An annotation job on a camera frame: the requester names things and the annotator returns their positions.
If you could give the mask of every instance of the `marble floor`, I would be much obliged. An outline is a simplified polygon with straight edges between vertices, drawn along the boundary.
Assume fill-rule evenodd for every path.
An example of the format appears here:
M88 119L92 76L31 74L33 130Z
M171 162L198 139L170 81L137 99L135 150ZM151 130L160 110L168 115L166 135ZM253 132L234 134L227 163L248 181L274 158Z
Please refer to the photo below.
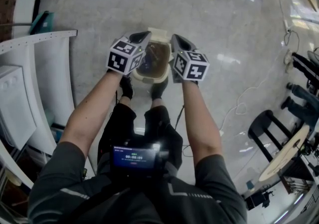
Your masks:
M41 0L40 10L55 13L55 30L78 30L70 47L76 104L106 72L110 44L126 31L159 28L195 43L211 64L200 89L211 115L224 132L223 151L228 171L238 191L244 193L246 182L256 181L267 165L266 158L247 136L249 125L260 112L271 109L282 123L292 128L296 118L280 110L280 104L289 95L285 85L294 82L305 86L307 81L297 70L285 72L284 54L288 48L297 50L298 39L292 34L288 47L284 45L283 18L299 35L299 54L306 56L308 50L319 45L319 26L307 22L319 19L307 1L281 0L281 3L279 0ZM163 100L175 124L183 105L182 90L181 85L172 83L171 75L169 78ZM151 106L150 85L136 80L133 83L132 107L138 115L135 127L142 131L144 112ZM187 145L184 115L177 131ZM285 140L276 128L271 127L271 131ZM95 168L98 139L90 150ZM264 144L270 142L267 137L261 140ZM272 143L268 149L276 153ZM192 154L190 148L184 153ZM191 157L183 157L178 176L194 183Z

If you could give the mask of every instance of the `round table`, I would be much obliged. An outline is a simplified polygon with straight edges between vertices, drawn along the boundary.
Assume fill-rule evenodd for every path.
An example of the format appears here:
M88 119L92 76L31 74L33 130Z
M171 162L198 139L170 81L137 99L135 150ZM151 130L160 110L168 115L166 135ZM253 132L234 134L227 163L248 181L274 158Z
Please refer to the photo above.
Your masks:
M275 158L269 163L266 169L259 177L259 181L265 181L277 174L288 162L295 156L298 150L301 148L304 140L309 133L309 126L303 126L282 148L281 151L277 153Z

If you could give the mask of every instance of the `black shoe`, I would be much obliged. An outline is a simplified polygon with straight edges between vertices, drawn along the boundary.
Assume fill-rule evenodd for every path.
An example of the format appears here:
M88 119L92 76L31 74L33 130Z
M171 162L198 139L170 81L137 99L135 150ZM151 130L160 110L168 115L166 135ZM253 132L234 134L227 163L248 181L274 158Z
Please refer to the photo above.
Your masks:
M161 83L155 83L152 85L151 88L151 98L154 99L161 99L161 96L168 85L168 77Z
M122 97L128 97L129 99L132 99L134 91L131 84L131 78L123 76L120 81L120 87L123 90Z
M292 83L287 83L286 88L288 90L292 90L293 89L293 84Z
M286 100L282 103L281 105L281 109L285 109L290 103L291 103L292 99L291 97L287 97Z

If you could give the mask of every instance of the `screen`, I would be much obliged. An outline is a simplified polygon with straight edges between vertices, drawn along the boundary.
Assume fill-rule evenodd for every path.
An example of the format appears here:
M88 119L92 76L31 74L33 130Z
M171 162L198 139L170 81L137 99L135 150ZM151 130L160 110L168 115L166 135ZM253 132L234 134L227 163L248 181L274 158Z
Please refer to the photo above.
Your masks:
M152 169L155 157L154 149L113 147L113 161L118 167Z

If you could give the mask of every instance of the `black shirt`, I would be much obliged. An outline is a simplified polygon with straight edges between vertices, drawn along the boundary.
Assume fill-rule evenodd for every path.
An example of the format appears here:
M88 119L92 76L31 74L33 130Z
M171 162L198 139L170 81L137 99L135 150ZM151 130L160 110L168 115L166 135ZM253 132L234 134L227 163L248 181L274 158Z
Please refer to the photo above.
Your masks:
M105 175L82 181L84 164L84 155L77 146L58 144L32 188L28 210L31 223L56 222L110 184ZM145 184L145 189L127 188L75 222L246 223L245 202L237 193L222 156L202 159L195 168L195 178L195 186L166 177Z

